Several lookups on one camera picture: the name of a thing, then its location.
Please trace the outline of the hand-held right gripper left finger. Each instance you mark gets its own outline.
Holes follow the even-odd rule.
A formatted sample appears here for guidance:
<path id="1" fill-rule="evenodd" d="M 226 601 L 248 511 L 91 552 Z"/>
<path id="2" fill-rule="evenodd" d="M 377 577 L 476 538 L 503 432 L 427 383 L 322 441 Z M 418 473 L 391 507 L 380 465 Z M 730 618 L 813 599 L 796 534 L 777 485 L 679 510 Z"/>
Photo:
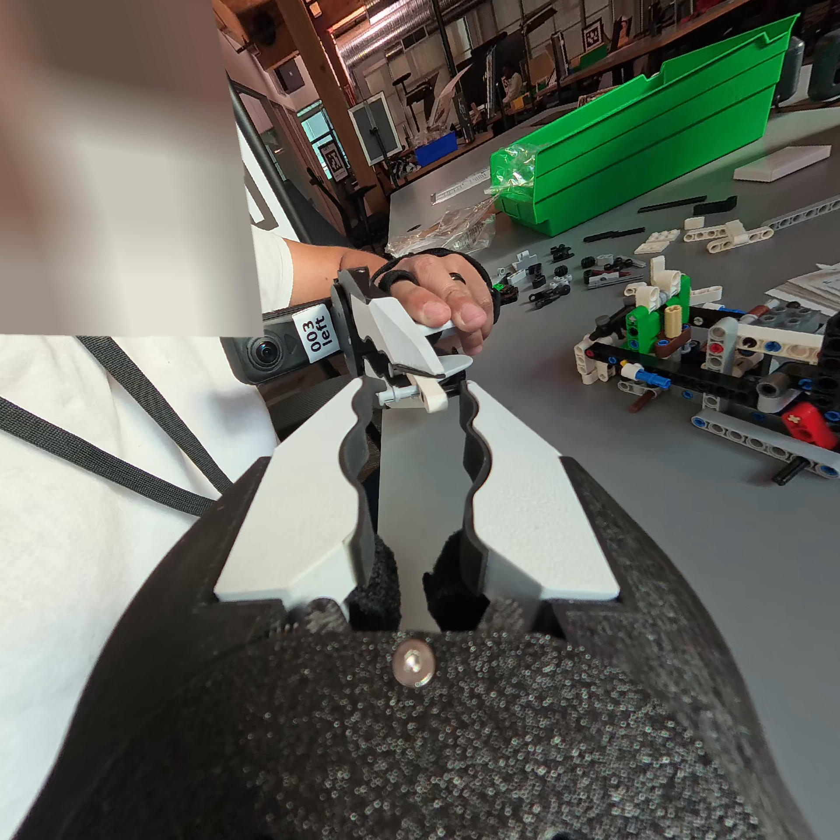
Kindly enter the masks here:
<path id="1" fill-rule="evenodd" d="M 343 602 L 366 586 L 375 535 L 359 475 L 382 383 L 357 377 L 274 451 L 215 584 L 222 602 Z"/>

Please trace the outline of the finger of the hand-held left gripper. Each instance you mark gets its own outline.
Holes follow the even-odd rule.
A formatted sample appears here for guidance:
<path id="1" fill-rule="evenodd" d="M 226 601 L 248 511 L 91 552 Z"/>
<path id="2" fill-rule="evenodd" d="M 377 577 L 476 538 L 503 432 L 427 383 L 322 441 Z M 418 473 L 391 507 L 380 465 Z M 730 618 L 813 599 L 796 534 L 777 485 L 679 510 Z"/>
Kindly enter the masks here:
<path id="1" fill-rule="evenodd" d="M 407 369 L 387 364 L 387 381 L 394 387 L 406 388 L 413 386 L 415 380 L 430 378 L 443 390 L 445 394 L 456 394 L 459 391 L 460 383 L 466 379 L 466 370 L 472 364 L 472 359 L 463 354 L 444 354 L 437 357 L 443 365 L 443 376 L 431 376 L 430 374 L 410 374 Z"/>
<path id="2" fill-rule="evenodd" d="M 375 351 L 386 357 L 386 362 L 379 362 L 373 352 L 366 354 L 367 374 L 445 376 L 445 368 L 427 338 L 441 331 L 453 334 L 455 325 L 451 321 L 439 328 L 426 328 L 416 323 L 393 297 L 371 301 L 356 298 L 356 330 L 361 339 L 371 340 Z"/>

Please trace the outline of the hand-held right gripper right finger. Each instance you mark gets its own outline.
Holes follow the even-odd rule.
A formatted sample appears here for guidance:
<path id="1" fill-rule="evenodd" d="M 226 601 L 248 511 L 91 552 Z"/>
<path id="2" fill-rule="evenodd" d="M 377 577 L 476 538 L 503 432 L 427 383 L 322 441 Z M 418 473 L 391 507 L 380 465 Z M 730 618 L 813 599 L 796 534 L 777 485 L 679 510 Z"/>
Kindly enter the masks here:
<path id="1" fill-rule="evenodd" d="M 616 599 L 560 453 L 472 381 L 461 386 L 459 419 L 471 480 L 459 551 L 468 588 L 520 603 Z"/>

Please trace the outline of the thin white lego liftarm assembly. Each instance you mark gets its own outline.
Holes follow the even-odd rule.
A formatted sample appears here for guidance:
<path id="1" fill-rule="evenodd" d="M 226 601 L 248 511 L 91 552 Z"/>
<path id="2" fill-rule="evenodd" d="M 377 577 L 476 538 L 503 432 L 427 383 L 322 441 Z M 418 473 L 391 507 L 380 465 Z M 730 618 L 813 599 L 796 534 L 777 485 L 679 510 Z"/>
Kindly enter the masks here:
<path id="1" fill-rule="evenodd" d="M 448 395 L 434 377 L 408 374 L 409 385 L 388 385 L 377 393 L 380 407 L 418 407 L 427 413 L 440 413 L 447 409 Z"/>

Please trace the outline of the lego instruction booklet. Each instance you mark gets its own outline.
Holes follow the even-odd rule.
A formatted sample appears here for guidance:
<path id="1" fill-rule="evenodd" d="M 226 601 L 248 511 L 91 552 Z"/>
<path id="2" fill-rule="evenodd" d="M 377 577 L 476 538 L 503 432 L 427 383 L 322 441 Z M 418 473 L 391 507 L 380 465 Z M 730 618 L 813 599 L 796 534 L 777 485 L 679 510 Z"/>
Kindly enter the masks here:
<path id="1" fill-rule="evenodd" d="M 839 312 L 839 264 L 817 265 L 816 270 L 787 280 L 765 294 L 782 301 L 798 301 L 831 317 Z"/>

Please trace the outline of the group of white lego pieces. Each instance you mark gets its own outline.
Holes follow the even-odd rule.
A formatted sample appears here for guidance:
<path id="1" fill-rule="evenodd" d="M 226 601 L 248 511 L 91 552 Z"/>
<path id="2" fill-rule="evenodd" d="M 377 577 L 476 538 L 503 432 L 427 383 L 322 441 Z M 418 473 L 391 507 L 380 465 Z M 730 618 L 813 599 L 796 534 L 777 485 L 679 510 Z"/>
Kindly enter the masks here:
<path id="1" fill-rule="evenodd" d="M 680 236 L 686 243 L 705 242 L 708 253 L 718 254 L 763 242 L 774 236 L 774 230 L 769 226 L 748 230 L 738 219 L 722 226 L 694 227 L 685 231 L 672 229 L 652 233 L 645 242 L 635 248 L 633 253 L 636 256 L 657 255 Z"/>

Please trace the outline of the long grey lego beam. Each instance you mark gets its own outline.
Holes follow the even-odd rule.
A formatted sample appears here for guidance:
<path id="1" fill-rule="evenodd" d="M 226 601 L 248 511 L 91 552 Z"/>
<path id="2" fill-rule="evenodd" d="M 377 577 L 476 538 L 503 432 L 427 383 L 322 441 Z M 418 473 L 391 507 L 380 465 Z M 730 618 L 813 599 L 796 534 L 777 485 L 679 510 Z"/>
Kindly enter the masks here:
<path id="1" fill-rule="evenodd" d="M 840 195 L 830 196 L 808 206 L 783 213 L 762 223 L 762 227 L 770 228 L 774 232 L 802 224 L 839 210 Z"/>

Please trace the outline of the person's left hand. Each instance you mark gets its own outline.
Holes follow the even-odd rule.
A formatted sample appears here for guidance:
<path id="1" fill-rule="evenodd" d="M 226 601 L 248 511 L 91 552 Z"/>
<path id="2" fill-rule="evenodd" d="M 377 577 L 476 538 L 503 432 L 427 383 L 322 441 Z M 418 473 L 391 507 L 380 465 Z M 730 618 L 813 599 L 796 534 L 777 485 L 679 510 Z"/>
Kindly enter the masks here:
<path id="1" fill-rule="evenodd" d="M 494 304 L 487 283 L 462 255 L 416 255 L 396 267 L 410 273 L 416 283 L 399 280 L 391 288 L 409 316 L 436 328 L 452 322 L 462 351 L 482 351 L 494 324 Z"/>

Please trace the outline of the clear plastic bag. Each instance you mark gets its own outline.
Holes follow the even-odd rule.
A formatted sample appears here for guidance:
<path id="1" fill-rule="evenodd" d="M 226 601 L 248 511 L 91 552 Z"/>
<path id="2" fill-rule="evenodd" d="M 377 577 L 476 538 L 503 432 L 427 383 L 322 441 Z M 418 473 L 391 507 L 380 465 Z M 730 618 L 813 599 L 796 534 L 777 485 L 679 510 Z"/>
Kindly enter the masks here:
<path id="1" fill-rule="evenodd" d="M 485 194 L 492 196 L 532 197 L 536 180 L 536 160 L 541 143 L 520 140 L 490 155 L 490 185 Z"/>
<path id="2" fill-rule="evenodd" d="M 474 255 L 489 247 L 496 233 L 496 200 L 486 197 L 481 203 L 447 211 L 426 229 L 390 234 L 386 253 L 405 257 L 428 249 L 447 249 Z"/>

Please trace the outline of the group of small black connectors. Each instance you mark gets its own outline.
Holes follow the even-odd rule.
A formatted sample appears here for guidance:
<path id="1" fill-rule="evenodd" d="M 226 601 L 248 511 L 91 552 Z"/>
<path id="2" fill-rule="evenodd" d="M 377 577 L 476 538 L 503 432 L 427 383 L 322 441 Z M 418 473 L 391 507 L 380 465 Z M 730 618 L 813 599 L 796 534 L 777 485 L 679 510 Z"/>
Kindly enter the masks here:
<path id="1" fill-rule="evenodd" d="M 541 309 L 571 293 L 573 276 L 567 261 L 574 256 L 570 248 L 561 245 L 551 248 L 551 256 L 544 268 L 543 261 L 529 250 L 519 252 L 508 268 L 499 268 L 490 288 L 500 305 L 519 300 L 520 291 L 530 290 L 528 302 Z M 640 283 L 648 264 L 624 255 L 587 256 L 581 260 L 582 288 L 595 290 L 605 287 Z"/>

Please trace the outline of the white paper slip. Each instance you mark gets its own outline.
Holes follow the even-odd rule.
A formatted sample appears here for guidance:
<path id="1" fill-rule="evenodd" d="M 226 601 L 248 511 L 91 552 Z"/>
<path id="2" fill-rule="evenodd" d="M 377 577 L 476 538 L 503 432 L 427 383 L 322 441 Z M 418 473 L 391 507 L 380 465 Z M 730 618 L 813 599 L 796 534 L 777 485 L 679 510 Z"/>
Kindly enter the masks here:
<path id="1" fill-rule="evenodd" d="M 441 189 L 430 196 L 433 205 L 444 203 L 451 198 L 468 191 L 469 189 L 483 185 L 490 180 L 490 168 L 486 167 L 466 178 Z"/>

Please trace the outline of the person's white shirt torso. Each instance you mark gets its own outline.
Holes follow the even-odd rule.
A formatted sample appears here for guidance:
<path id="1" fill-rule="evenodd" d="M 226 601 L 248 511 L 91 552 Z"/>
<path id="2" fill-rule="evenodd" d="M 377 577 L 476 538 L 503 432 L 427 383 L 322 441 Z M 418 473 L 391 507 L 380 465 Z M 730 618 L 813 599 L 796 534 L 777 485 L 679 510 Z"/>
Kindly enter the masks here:
<path id="1" fill-rule="evenodd" d="M 218 338 L 117 338 L 231 480 L 277 446 Z M 1 394 L 153 476 L 217 492 L 72 337 L 3 335 Z M 48 775 L 102 646 L 193 518 L 2 433 L 1 832 Z"/>

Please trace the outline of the green plastic bin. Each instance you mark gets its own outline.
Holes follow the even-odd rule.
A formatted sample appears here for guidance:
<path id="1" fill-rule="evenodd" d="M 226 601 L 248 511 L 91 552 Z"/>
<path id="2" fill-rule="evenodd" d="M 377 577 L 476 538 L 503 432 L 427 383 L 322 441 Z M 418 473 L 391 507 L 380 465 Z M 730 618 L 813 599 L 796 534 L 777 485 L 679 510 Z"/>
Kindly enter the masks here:
<path id="1" fill-rule="evenodd" d="M 555 236 L 762 138 L 795 20 L 669 59 L 532 131 L 532 197 L 494 196 L 497 210 Z"/>

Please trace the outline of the white flat tile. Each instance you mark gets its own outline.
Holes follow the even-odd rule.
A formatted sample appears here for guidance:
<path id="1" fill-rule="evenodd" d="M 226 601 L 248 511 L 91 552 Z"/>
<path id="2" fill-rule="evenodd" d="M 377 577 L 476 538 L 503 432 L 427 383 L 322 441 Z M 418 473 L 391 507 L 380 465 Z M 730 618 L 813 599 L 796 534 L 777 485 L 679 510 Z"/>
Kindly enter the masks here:
<path id="1" fill-rule="evenodd" d="M 830 144 L 787 146 L 740 166 L 732 175 L 738 182 L 772 183 L 827 159 Z"/>

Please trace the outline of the dark green cylinder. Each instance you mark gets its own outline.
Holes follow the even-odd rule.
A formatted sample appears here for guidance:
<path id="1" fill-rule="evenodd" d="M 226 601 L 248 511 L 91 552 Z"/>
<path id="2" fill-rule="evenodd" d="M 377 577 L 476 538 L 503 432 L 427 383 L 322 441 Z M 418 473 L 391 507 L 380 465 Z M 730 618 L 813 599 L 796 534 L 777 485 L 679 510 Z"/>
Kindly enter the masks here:
<path id="1" fill-rule="evenodd" d="M 830 102 L 839 97 L 839 29 L 819 39 L 812 57 L 808 97 L 813 102 Z"/>
<path id="2" fill-rule="evenodd" d="M 795 95 L 800 84 L 804 53 L 805 42 L 793 35 L 784 54 L 780 80 L 773 96 L 773 105 L 777 106 Z"/>

